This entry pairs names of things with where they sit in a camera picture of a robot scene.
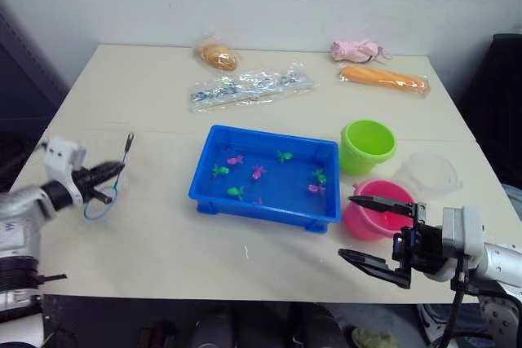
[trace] table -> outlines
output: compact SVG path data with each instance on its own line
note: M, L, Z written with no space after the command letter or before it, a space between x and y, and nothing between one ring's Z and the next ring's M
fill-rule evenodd
M107 222L88 222L80 209L68 209L43 228L42 273L69 276L44 285L44 293L451 302L449 284L414 273L412 289L399 289L364 275L337 255L339 248L350 248L390 261L392 240L360 242L341 225L318 235L273 222L197 213L187 193L214 123L338 140L349 121L383 121L399 139L396 155L369 175L342 175L343 200L354 182L389 178L410 154L436 152L453 163L464 188L429 203L427 222L440 223L445 206L478 205L487 241L520 240L522 226L509 200L426 58L396 57L388 64L429 76L432 92L421 99L337 81L336 66L325 54L241 52L241 61L251 68L284 68L293 59L302 61L319 82L316 91L266 105L190 113L188 88L211 74L191 59L189 50L100 46L44 138L59 134L87 147L87 167L117 159L127 132L135 132L135 141L120 182L121 199ZM15 188L45 180L42 155L34 154Z

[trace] pink bowl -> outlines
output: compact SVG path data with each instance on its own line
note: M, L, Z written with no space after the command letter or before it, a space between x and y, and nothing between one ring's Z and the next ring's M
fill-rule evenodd
M354 196L384 196L414 203L414 197L401 185L386 179L374 179L354 184ZM412 226L412 219L390 212L376 212L355 203L348 204L344 210L343 222L347 229L359 240L380 240L392 238L404 226Z

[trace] bread roll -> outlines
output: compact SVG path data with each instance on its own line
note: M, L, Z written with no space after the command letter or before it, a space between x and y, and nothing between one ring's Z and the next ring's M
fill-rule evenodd
M344 67L339 76L349 81L394 87L410 93L425 94L430 90L430 85L424 78L404 75L402 73L393 73L384 69L361 67L360 65Z
M214 68L232 71L237 67L236 56L226 46L212 42L199 48L199 56Z

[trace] blue plastic tray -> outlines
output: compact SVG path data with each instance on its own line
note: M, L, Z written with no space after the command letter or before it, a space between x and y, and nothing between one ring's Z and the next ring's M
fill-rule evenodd
M292 157L281 162L288 152ZM239 156L242 163L234 162ZM216 175L216 166L228 173ZM254 166L266 173L253 178ZM335 142L212 126L188 196L205 214L241 215L324 233L329 223L341 221L338 168ZM230 195L230 188L240 194Z

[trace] wall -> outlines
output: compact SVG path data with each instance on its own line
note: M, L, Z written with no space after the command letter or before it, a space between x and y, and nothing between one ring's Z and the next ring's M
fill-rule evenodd
M454 97L494 33L519 32L522 0L0 0L71 86L98 42L190 46L215 26L236 47L325 51L371 37L428 55Z

